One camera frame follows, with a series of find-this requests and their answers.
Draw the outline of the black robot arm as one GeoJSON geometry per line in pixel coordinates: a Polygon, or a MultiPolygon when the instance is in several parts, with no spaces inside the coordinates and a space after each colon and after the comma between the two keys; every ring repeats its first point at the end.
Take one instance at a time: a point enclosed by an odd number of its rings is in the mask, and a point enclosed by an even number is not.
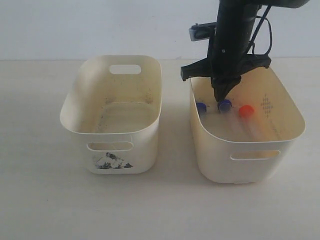
{"type": "Polygon", "coordinates": [[[297,9],[306,4],[306,0],[221,0],[215,22],[189,28],[191,41],[208,40],[208,49],[204,59],[181,67],[181,79],[210,78],[215,100],[222,101],[241,82],[242,75],[269,68],[269,49],[264,54],[249,51],[254,50],[270,9],[297,9]]]}

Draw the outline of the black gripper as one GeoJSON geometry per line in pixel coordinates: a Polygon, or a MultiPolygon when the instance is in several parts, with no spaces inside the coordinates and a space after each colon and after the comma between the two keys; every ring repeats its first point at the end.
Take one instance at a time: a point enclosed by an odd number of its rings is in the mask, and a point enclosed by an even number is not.
{"type": "Polygon", "coordinates": [[[257,68],[269,68],[269,53],[249,53],[256,32],[252,24],[242,26],[216,25],[215,34],[208,39],[205,58],[181,67],[183,81],[194,77],[211,79],[216,102],[226,98],[240,82],[241,76],[257,68]]]}

